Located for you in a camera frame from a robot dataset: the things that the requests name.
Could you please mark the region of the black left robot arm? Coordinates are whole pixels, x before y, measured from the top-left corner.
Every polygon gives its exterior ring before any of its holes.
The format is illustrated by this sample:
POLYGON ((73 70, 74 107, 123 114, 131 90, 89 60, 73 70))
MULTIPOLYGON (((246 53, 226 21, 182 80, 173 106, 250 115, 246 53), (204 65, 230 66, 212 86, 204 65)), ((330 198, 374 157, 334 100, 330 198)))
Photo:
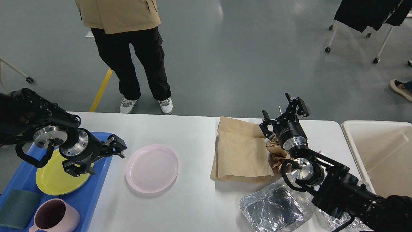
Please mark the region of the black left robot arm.
POLYGON ((94 162, 113 155, 124 158, 127 146, 123 139, 110 134, 101 141, 90 131, 81 128, 81 118, 70 114, 39 96, 22 88, 0 97, 1 146, 15 145, 17 156, 36 168, 44 167, 59 149, 62 165, 73 177, 95 174, 94 162))

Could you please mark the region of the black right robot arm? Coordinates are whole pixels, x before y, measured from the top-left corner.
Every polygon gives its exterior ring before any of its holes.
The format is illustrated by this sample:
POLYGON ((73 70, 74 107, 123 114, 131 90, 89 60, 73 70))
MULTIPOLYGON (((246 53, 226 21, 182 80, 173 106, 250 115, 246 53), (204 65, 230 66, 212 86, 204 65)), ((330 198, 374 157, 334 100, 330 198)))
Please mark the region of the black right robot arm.
POLYGON ((300 125, 299 116, 308 117, 305 102, 285 94, 288 106, 283 114, 270 119, 263 110, 259 125, 263 135, 277 138, 280 147, 288 151, 290 159, 284 160, 280 173, 294 191, 308 192, 312 204, 331 217, 340 219, 344 213, 350 219, 335 229, 341 231, 359 218, 375 232, 410 232, 411 198, 390 195, 387 198, 358 185, 358 178, 349 173, 349 167, 308 147, 307 136, 300 125))

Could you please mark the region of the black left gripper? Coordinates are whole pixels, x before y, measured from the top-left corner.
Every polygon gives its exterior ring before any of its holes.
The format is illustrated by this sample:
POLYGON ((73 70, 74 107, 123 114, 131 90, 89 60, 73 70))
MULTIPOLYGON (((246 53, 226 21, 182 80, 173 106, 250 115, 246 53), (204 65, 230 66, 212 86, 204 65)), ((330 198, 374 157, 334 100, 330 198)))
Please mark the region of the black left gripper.
POLYGON ((97 162, 102 157, 118 155, 124 159, 123 152, 127 149, 125 141, 115 134, 110 134, 107 141, 99 140, 87 129, 78 128, 78 136, 73 145, 60 146, 59 152, 67 160, 62 162, 63 169, 73 177, 81 174, 95 175, 96 172, 91 163, 97 162))

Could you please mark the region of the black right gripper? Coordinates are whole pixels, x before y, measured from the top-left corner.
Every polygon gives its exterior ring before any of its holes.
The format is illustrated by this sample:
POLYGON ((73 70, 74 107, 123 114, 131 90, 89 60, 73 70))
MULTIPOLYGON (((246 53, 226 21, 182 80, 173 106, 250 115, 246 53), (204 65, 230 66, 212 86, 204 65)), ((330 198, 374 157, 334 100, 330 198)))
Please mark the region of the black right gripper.
POLYGON ((279 116, 281 123, 277 119, 270 119, 266 111, 262 111, 263 119, 259 125, 265 138, 272 140, 277 137, 281 148, 290 151, 294 147, 306 147, 307 136, 298 122, 300 118, 310 116, 305 102, 300 97, 294 98, 290 94, 285 94, 288 105, 283 114, 279 116), (273 129, 269 130, 268 126, 272 125, 273 129))

